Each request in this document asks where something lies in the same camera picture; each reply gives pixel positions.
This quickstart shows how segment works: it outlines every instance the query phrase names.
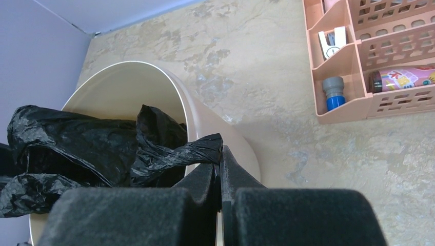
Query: blue wall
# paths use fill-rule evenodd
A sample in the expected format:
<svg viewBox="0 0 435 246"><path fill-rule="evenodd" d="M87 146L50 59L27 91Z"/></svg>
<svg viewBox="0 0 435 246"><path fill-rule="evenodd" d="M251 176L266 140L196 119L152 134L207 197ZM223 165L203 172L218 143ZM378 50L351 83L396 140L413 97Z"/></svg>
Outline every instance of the blue wall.
<svg viewBox="0 0 435 246"><path fill-rule="evenodd" d="M14 110L61 109L74 92L90 37L31 0L0 1L0 142ZM28 216L0 219L0 245L29 239Z"/></svg>

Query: pink basket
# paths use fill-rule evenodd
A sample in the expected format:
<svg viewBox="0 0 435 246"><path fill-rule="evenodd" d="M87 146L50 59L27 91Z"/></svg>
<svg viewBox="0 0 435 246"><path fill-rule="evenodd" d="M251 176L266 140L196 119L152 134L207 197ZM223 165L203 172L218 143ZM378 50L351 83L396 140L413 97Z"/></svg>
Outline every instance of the pink basket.
<svg viewBox="0 0 435 246"><path fill-rule="evenodd" d="M435 63L435 0L339 0L325 14L322 0L303 1L321 124L435 110L435 85L368 91L375 70ZM339 26L346 28L348 44L324 60L318 32ZM322 81L333 76L344 80L346 104L328 111Z"/></svg>

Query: trash can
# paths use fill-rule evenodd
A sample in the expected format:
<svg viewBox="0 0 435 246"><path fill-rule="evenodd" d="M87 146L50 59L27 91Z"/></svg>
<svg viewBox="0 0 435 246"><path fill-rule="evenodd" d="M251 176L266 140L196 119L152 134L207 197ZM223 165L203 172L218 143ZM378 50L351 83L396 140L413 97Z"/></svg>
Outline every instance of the trash can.
<svg viewBox="0 0 435 246"><path fill-rule="evenodd" d="M71 96L63 110L98 118L136 120L142 104L157 107L187 125L188 141L220 133L238 163L258 181L260 168L248 142L211 109L190 95L172 73L142 61L108 66L89 78ZM194 166L186 168L186 174ZM48 214L30 215L32 244L41 236Z"/></svg>

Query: white trash can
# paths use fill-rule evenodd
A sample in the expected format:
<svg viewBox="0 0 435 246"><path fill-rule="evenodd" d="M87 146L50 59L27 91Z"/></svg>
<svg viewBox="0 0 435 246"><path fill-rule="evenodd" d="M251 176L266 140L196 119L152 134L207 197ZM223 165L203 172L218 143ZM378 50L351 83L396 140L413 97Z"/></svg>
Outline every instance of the white trash can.
<svg viewBox="0 0 435 246"><path fill-rule="evenodd" d="M260 167L248 142L212 110L192 97L172 73L142 61L108 66L89 78L71 96L63 110L97 118L136 120L142 104L161 109L187 125L189 141L220 133L238 163L258 181ZM186 168L186 174L194 166ZM48 214L30 215L32 244L36 245Z"/></svg>

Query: blue bottle base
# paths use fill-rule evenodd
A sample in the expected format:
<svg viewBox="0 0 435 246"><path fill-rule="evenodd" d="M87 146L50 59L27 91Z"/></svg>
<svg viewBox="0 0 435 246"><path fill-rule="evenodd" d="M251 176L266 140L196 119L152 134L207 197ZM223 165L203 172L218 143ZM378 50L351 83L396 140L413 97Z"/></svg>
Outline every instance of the blue bottle base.
<svg viewBox="0 0 435 246"><path fill-rule="evenodd" d="M331 111L345 103L345 99L343 96L333 96L326 100L326 104L328 106L328 111Z"/></svg>

